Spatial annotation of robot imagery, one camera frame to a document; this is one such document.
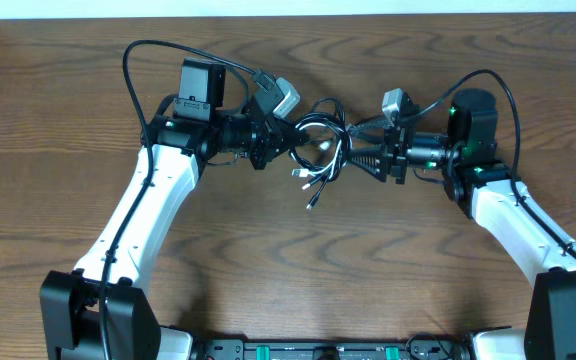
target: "wire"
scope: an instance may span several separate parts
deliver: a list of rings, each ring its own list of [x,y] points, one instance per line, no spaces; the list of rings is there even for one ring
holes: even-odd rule
[[[412,351],[411,351],[411,344],[412,344],[412,341],[413,341],[415,338],[420,337],[420,336],[422,336],[422,335],[430,336],[431,338],[433,338],[433,340],[435,340],[435,341],[437,342],[437,344],[439,344],[439,347],[440,347],[441,350],[444,352],[444,354],[446,354],[446,356],[447,356],[446,358],[444,358],[444,359],[442,359],[442,360],[452,359],[452,356],[453,356],[453,355],[446,350],[446,348],[445,348],[444,345],[441,343],[441,341],[439,341],[439,339],[437,339],[437,337],[436,337],[435,335],[433,335],[433,334],[431,334],[431,333],[427,333],[427,332],[416,333],[415,335],[411,336],[410,339],[408,339],[408,341],[406,341],[406,346],[404,347],[404,350],[405,350],[406,352],[408,352],[408,354],[410,354],[410,357],[411,357],[411,358],[414,358],[414,359],[416,359],[416,360],[419,360],[419,358],[418,358],[417,356],[413,355],[413,353],[412,353]]]
[[[221,113],[226,115],[239,114],[241,110],[244,108],[244,106],[246,106],[246,104],[248,103],[248,99],[250,98],[250,90],[248,89],[248,83],[246,82],[246,79],[244,79],[244,77],[241,76],[241,74],[238,73],[237,70],[235,70],[234,67],[227,65],[226,70],[228,70],[231,74],[233,74],[237,78],[237,80],[239,80],[241,86],[243,86],[244,99],[241,102],[241,104],[239,104],[239,106],[237,106],[236,108],[230,110],[223,110]]]
[[[143,110],[141,109],[141,105],[139,104],[139,99],[137,98],[137,94],[135,93],[135,89],[132,85],[132,81],[130,80],[130,72],[128,71],[128,57],[130,55],[130,52],[135,47],[140,46],[140,45],[157,45],[157,46],[164,46],[164,47],[188,51],[188,52],[191,52],[193,54],[203,56],[205,58],[223,63],[225,65],[232,66],[233,68],[241,69],[241,70],[243,70],[249,74],[253,74],[253,75],[255,74],[255,72],[252,69],[250,69],[246,66],[237,64],[233,61],[220,58],[218,56],[209,54],[205,51],[197,50],[197,49],[194,49],[194,48],[191,48],[188,46],[174,44],[174,43],[170,43],[170,42],[166,42],[166,41],[137,40],[137,41],[132,42],[130,45],[128,45],[128,47],[124,51],[124,56],[123,56],[123,60],[122,60],[122,69],[123,69],[123,74],[124,74],[124,80],[126,82],[126,87],[128,88],[128,93],[130,94],[130,98],[131,98],[132,103],[135,107],[135,112],[137,113],[137,117],[139,118],[139,124],[141,125],[141,130],[142,130],[143,135],[144,135],[143,136],[144,147],[146,148],[146,152],[148,154],[148,172],[146,174],[146,177],[144,178],[143,185],[142,185],[141,189],[139,190],[139,193],[135,197],[135,200],[133,201],[132,205],[130,206],[130,209],[128,209],[126,216],[124,217],[121,224],[119,225],[119,228],[117,229],[117,233],[115,234],[115,237],[113,238],[112,243],[110,244],[110,247],[106,251],[106,258],[104,260],[104,267],[103,267],[103,270],[101,273],[101,281],[99,283],[99,289],[100,289],[99,290],[99,316],[100,316],[99,322],[100,322],[101,342],[103,345],[104,357],[107,360],[112,359],[112,354],[110,351],[110,340],[109,340],[109,336],[108,336],[108,309],[106,306],[106,297],[107,297],[107,290],[108,290],[108,278],[110,276],[110,266],[112,265],[113,262],[116,261],[115,252],[117,250],[117,246],[119,245],[119,241],[121,240],[121,236],[123,235],[124,231],[126,230],[126,227],[128,226],[128,223],[130,222],[130,219],[132,218],[133,214],[135,213],[137,207],[139,206],[141,199],[144,197],[146,190],[148,190],[148,188],[150,187],[150,184],[152,182],[152,176],[154,173],[154,171],[153,171],[154,170],[153,151],[152,151],[152,143],[151,143],[150,137],[148,136],[148,124],[146,123],[146,119],[144,117]],[[161,112],[163,114],[163,112],[166,111],[168,106],[170,106],[170,103],[172,102],[172,99],[170,98],[170,96],[171,95],[164,98],[162,103],[159,105],[159,108],[157,109],[157,113]]]
[[[235,154],[235,158],[231,161],[226,161],[226,162],[222,162],[222,163],[211,163],[211,162],[207,162],[206,165],[208,166],[232,166],[235,165],[237,163],[237,160],[239,160],[239,153],[234,153]]]
[[[419,174],[417,174],[417,168],[412,168],[412,172],[413,174],[415,174],[415,177],[421,181],[425,181],[425,182],[429,182],[431,184],[439,184],[439,185],[444,185],[444,181],[443,180],[439,180],[439,179],[433,179],[433,178],[428,178],[428,177],[424,177],[424,176],[420,176]]]
[[[457,150],[459,150],[459,148],[464,146],[464,145],[466,145],[466,143],[463,140],[460,140],[460,141],[457,141],[452,146],[452,148],[450,149],[450,154],[448,154],[448,164],[447,164],[448,171],[452,171],[452,169],[453,169],[452,163],[455,160],[455,155],[457,154]]]
[[[317,108],[325,102],[332,102],[334,104],[335,108],[332,114],[316,111]],[[308,210],[315,206],[326,184],[335,181],[339,177],[341,168],[346,164],[348,153],[352,149],[352,140],[346,130],[346,111],[338,99],[326,97],[317,100],[310,108],[310,112],[299,118],[294,124],[297,130],[305,130],[313,126],[323,127],[324,130],[321,131],[314,140],[306,144],[310,144],[316,139],[319,139],[327,130],[332,130],[335,134],[335,140],[333,142],[336,144],[336,148],[332,160],[326,166],[313,165],[310,161],[300,157],[294,147],[289,149],[290,157],[292,157],[299,166],[306,169],[308,175],[313,177],[302,189],[308,189],[310,186],[321,181],[319,190],[317,190],[306,206]]]
[[[488,74],[488,75],[492,76],[493,78],[495,78],[495,80],[497,80],[497,82],[499,83],[501,88],[506,93],[506,97],[508,98],[508,102],[510,103],[510,108],[512,109],[512,116],[513,116],[513,120],[514,120],[514,124],[515,124],[515,153],[513,156],[512,168],[510,169],[510,187],[512,189],[513,195],[515,196],[515,199],[517,200],[517,203],[521,204],[521,206],[524,208],[526,213],[528,213],[528,215],[530,215],[530,217],[532,217],[533,220],[535,220],[535,222],[539,226],[541,226],[544,229],[544,231],[546,231],[546,233],[550,237],[553,238],[553,240],[555,240],[555,242],[564,250],[564,253],[567,252],[568,254],[570,254],[570,256],[573,257],[573,259],[576,260],[576,251],[573,248],[575,242],[566,242],[563,239],[561,239],[561,237],[559,237],[559,235],[554,230],[552,230],[548,226],[548,224],[546,224],[543,221],[543,219],[541,219],[539,217],[539,215],[537,215],[532,210],[532,208],[525,201],[526,197],[521,196],[521,194],[519,193],[519,190],[517,190],[517,167],[519,166],[519,152],[520,152],[520,148],[521,148],[521,129],[520,129],[520,125],[519,125],[519,112],[517,111],[517,103],[515,102],[515,99],[512,96],[512,92],[510,91],[510,88],[508,87],[508,85],[506,85],[506,82],[501,78],[501,76],[499,76],[499,74],[497,74],[496,72],[489,70],[489,69],[481,69],[481,70],[471,72],[470,74],[464,76],[457,83],[455,83],[455,85],[453,85],[450,89],[448,89],[434,103],[430,104],[430,106],[428,106],[427,108],[423,109],[422,111],[416,113],[415,115],[411,115],[409,117],[402,119],[401,120],[402,124],[404,126],[407,126],[408,123],[414,124],[415,122],[419,121],[419,119],[421,119],[421,117],[423,117],[430,110],[435,108],[437,105],[442,103],[448,96],[450,96],[450,94],[452,94],[452,92],[455,91],[455,89],[457,89],[459,86],[461,86],[463,83],[465,83],[469,79],[471,79],[477,75],[480,75],[480,74]],[[451,153],[451,156],[449,159],[449,165],[452,163],[452,158],[453,158],[453,156]]]

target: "wooden table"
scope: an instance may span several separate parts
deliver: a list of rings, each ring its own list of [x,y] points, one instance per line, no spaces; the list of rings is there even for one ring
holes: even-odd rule
[[[0,359],[45,357],[38,290],[69,271],[128,184],[139,127],[121,72],[135,39],[181,42],[289,79],[302,112],[340,98],[351,119],[401,87],[429,104],[466,73],[497,70],[522,118],[520,174],[576,238],[576,14],[0,22]],[[137,49],[148,114],[186,54]],[[498,98],[500,155],[513,126]],[[227,84],[226,103],[241,91]],[[447,106],[420,125],[439,131]],[[312,212],[284,156],[208,169],[161,250],[149,301],[161,324],[250,338],[395,338],[524,326],[531,288],[440,187],[346,168]]]

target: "cable clip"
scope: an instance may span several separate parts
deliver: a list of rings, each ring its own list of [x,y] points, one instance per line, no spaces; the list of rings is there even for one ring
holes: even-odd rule
[[[572,250],[572,247],[574,245],[575,244],[572,242],[569,242],[568,244],[566,244],[566,246],[564,246],[564,248],[563,248],[563,252],[561,253],[561,255],[566,256],[566,253],[570,252],[570,250]]]
[[[146,183],[146,179],[143,179],[143,180],[141,181],[141,186],[143,186],[145,183]],[[150,181],[150,187],[155,187],[155,183],[152,182],[152,180]]]
[[[106,255],[101,258],[101,261],[106,261],[108,257],[112,258],[113,264],[117,262],[117,258],[114,256],[114,254],[111,254],[110,249],[106,250]]]

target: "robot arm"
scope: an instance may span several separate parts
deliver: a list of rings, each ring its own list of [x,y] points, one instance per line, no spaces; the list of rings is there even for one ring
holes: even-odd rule
[[[179,148],[154,145],[155,173],[151,188],[146,192],[122,236],[115,253],[116,262],[110,268],[109,282],[123,282],[148,293],[150,275],[157,254],[168,233],[172,219],[188,193],[199,180],[195,155],[184,155]],[[75,265],[75,271],[88,280],[101,281],[105,254],[110,239],[117,233],[144,181],[148,168],[146,149],[139,152],[137,168],[128,189],[119,201],[108,225],[84,257]]]
[[[109,346],[116,358],[203,360],[207,355],[204,351],[209,349],[186,332],[160,327],[146,300],[157,254],[172,219],[197,185],[208,161],[217,153],[241,154],[250,159],[253,168],[264,169],[275,157],[309,141],[308,135],[301,130],[312,124],[293,125],[285,120],[299,101],[295,89],[286,80],[276,79],[261,70],[253,76],[259,89],[251,99],[246,99],[240,113],[218,110],[222,106],[226,69],[219,63],[186,59],[179,95],[170,99],[174,102],[173,115],[163,115],[170,103],[160,106],[148,131],[142,134],[142,140],[143,136],[148,136],[149,143],[154,144],[155,171],[150,187],[117,244],[108,287],[104,287],[109,314]],[[346,138],[359,138],[372,142],[373,146],[352,149],[346,144],[344,151],[347,153],[339,155],[340,140],[329,167],[312,167],[306,172],[313,176],[308,185],[323,183],[309,206],[314,205],[323,186],[339,175],[346,162],[383,182],[393,177],[397,184],[405,183],[407,167],[441,170],[444,180],[433,181],[442,183],[448,197],[464,214],[500,241],[535,287],[531,320],[526,331],[530,340],[525,345],[525,354],[530,354],[530,346],[535,344],[539,349],[556,348],[553,351],[557,354],[576,353],[576,260],[566,253],[569,248],[562,249],[525,207],[518,206],[509,169],[495,158],[497,114],[492,95],[477,89],[458,92],[453,98],[447,134],[417,132],[415,123],[406,120],[423,112],[400,89],[386,93],[382,110],[383,118],[346,129],[333,129],[338,136],[343,133]],[[364,133],[374,128],[384,130],[383,140]],[[102,357],[100,319],[90,308],[100,298],[100,282],[110,241],[143,186],[149,166],[146,150],[140,151],[128,189],[92,248],[77,262],[72,273],[53,271],[42,285],[41,309],[51,360]],[[517,190],[525,197],[522,204],[532,209],[568,246],[574,246],[576,252],[576,242],[534,202],[526,186],[517,182]],[[548,305],[548,300],[535,303],[537,295],[545,294],[548,299],[561,296],[549,292],[548,282],[555,281],[553,277],[561,281],[557,283],[558,289],[568,290],[558,304],[566,304],[567,309],[572,307],[574,324],[570,327],[556,321],[554,307],[542,306],[543,301]],[[546,312],[539,313],[540,309],[546,309]],[[547,321],[551,322],[551,333],[542,337],[539,329],[535,330],[535,324]],[[567,331],[565,336],[556,334],[562,331]],[[517,345],[523,343],[523,334],[482,333],[477,338],[479,341],[473,340],[474,354],[482,359],[494,358],[497,354],[494,349],[504,348],[514,349],[523,356],[524,349]],[[379,351],[379,348],[372,346],[371,351]],[[410,351],[408,344],[404,350]],[[316,353],[316,350],[312,352],[313,358]],[[387,354],[386,359],[399,359],[394,350]],[[534,358],[539,358],[539,353],[536,354]],[[257,358],[268,358],[268,355],[260,356],[258,348]]]
[[[492,181],[474,189],[473,219],[495,236],[526,275],[531,286],[535,286],[535,280],[540,273],[554,269],[576,271],[576,260],[566,254],[523,207],[517,205],[510,181]],[[526,197],[528,206],[556,231],[559,237],[574,244],[576,251],[576,241],[539,207],[528,193],[526,185],[518,182],[517,188],[521,196]]]

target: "cable bundle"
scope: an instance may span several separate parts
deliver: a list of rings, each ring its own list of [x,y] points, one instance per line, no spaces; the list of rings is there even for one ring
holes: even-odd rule
[[[335,105],[335,111],[331,113],[327,112],[320,112],[316,111],[319,105],[324,102],[332,102]],[[302,169],[297,169],[293,171],[293,175],[300,176],[300,177],[307,177],[311,176],[310,179],[302,189],[306,190],[309,187],[321,182],[321,186],[312,196],[306,209],[310,210],[319,200],[319,196],[323,191],[324,187],[327,183],[337,180],[339,174],[341,173],[341,168],[346,165],[346,159],[348,157],[348,153],[352,149],[352,140],[346,131],[346,112],[344,110],[344,106],[341,104],[336,98],[322,98],[318,100],[310,109],[310,112],[295,122],[295,129],[297,130],[305,130],[309,127],[323,127],[324,129],[319,133],[317,137],[310,140],[306,144],[312,144],[313,142],[317,141],[317,139],[321,138],[328,130],[332,130],[335,133],[335,154],[332,158],[332,161],[328,163],[326,166],[319,166],[313,165],[310,161],[300,157],[297,154],[295,148],[291,148],[289,151],[290,157],[293,158],[301,167]]]

